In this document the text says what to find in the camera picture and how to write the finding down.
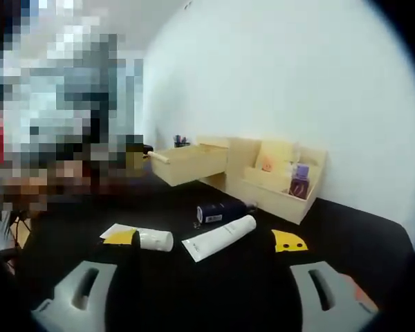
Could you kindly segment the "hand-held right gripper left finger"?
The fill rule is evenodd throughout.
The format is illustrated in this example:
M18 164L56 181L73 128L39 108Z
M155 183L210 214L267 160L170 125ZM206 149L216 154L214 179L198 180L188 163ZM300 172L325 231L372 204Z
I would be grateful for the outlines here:
M99 243L34 311L46 331L133 328L140 286L140 236L117 232Z

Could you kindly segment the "person's right hand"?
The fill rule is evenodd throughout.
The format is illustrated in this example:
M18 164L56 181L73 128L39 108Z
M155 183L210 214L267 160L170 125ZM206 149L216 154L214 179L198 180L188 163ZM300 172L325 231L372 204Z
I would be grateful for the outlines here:
M377 305L355 282L355 280L348 275L342 274L342 276L352 285L355 299L365 306L368 311L376 312L378 310Z

